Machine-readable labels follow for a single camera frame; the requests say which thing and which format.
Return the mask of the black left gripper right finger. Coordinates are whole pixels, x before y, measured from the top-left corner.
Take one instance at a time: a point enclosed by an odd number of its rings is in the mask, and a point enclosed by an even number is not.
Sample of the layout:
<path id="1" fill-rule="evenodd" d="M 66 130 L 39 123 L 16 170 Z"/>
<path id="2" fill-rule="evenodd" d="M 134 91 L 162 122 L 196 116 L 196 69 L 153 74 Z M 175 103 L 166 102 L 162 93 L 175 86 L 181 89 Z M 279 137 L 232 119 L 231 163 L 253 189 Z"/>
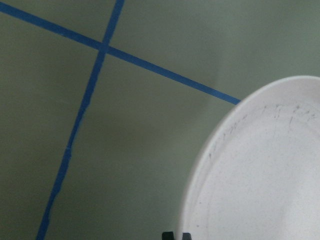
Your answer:
<path id="1" fill-rule="evenodd" d="M 192 236 L 189 232 L 182 233 L 182 240 L 192 240 Z"/>

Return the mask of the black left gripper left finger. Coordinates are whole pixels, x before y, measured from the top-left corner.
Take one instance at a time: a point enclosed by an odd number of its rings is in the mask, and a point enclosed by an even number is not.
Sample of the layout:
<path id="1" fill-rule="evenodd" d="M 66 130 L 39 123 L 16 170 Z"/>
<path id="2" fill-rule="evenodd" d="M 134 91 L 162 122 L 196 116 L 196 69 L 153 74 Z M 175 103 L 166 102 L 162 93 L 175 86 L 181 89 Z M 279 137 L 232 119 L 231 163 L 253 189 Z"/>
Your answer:
<path id="1" fill-rule="evenodd" d="M 161 234 L 162 240 L 174 240 L 174 232 L 173 231 L 165 231 Z"/>

